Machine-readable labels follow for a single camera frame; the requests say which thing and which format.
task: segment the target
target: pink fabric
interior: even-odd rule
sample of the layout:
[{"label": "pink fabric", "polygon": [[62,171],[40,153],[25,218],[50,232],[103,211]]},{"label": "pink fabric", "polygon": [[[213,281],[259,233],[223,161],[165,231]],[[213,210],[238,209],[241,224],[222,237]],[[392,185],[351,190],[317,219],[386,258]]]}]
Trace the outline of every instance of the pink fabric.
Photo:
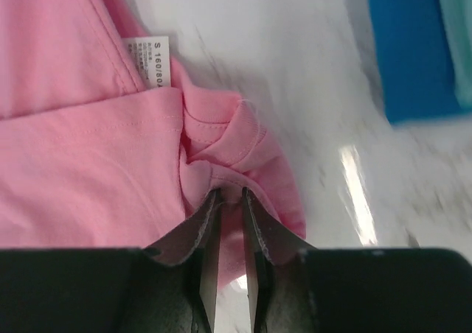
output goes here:
[{"label": "pink fabric", "polygon": [[[0,0],[0,247],[144,247],[223,188],[249,186],[296,234],[287,161],[232,92],[146,91],[122,0]],[[223,214],[219,283],[244,272],[240,209]]]}]

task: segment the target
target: blue fabric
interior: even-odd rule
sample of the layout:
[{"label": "blue fabric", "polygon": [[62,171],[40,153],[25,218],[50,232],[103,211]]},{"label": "blue fabric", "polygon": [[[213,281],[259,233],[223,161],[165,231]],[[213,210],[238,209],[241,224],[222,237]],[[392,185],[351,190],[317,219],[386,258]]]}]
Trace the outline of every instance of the blue fabric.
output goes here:
[{"label": "blue fabric", "polygon": [[472,0],[440,0],[456,80],[456,97],[472,107]]},{"label": "blue fabric", "polygon": [[369,0],[391,123],[463,113],[438,0]]}]

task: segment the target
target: marble surface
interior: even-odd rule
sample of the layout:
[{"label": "marble surface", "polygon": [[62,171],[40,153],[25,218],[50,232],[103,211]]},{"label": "marble surface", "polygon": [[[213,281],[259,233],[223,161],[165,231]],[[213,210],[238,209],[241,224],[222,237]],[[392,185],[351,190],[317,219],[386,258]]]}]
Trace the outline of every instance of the marble surface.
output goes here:
[{"label": "marble surface", "polygon": [[[277,135],[318,247],[439,246],[472,260],[472,118],[391,127],[367,0],[127,0],[198,85]],[[227,287],[216,332],[249,332]]]}]

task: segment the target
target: green fabric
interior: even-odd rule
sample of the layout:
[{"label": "green fabric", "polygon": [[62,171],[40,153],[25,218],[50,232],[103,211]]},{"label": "green fabric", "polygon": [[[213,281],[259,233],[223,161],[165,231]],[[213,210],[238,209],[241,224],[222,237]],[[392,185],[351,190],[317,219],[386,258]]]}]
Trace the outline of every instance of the green fabric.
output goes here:
[{"label": "green fabric", "polygon": [[442,19],[454,64],[456,96],[472,107],[472,0],[440,0]]}]

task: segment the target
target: clothing label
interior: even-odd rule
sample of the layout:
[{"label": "clothing label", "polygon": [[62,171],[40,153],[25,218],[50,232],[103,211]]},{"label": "clothing label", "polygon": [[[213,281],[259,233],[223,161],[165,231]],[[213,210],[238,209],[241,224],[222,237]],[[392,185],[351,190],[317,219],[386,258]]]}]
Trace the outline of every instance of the clothing label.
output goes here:
[{"label": "clothing label", "polygon": [[170,86],[169,38],[124,38],[137,71],[148,88]]}]

